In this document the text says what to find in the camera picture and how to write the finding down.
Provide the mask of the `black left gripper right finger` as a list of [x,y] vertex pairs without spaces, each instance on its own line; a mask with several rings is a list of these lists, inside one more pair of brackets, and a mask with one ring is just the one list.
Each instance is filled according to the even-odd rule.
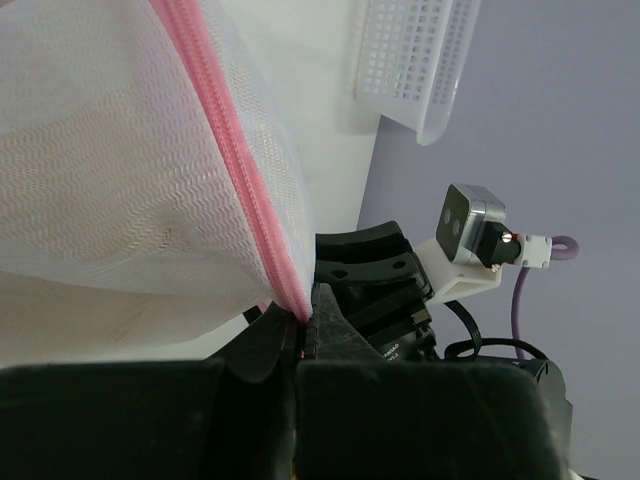
[[572,407],[547,359],[391,363],[317,285],[296,370],[301,479],[566,479]]

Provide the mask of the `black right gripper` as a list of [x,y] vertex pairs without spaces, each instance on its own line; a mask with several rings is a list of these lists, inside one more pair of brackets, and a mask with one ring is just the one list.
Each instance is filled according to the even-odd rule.
[[[533,345],[518,339],[482,335],[462,298],[498,281],[500,268],[524,251],[522,238],[489,221],[480,227],[475,252],[480,264],[452,264],[439,242],[413,248],[402,229],[386,222],[365,230],[316,237],[314,281],[326,284],[346,322],[389,362],[470,363],[482,360],[489,346],[509,346],[525,360],[546,360]],[[428,307],[442,304],[463,324],[469,337],[436,352]]]

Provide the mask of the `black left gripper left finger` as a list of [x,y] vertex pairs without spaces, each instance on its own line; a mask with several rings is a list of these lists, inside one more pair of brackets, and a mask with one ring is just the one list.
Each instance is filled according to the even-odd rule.
[[5,479],[288,479],[295,317],[270,306],[203,360],[1,372]]

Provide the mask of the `white mesh laundry bag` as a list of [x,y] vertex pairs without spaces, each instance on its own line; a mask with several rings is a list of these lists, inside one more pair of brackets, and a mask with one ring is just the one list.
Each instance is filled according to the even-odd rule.
[[1,361],[307,321],[298,155],[217,1],[1,5]]

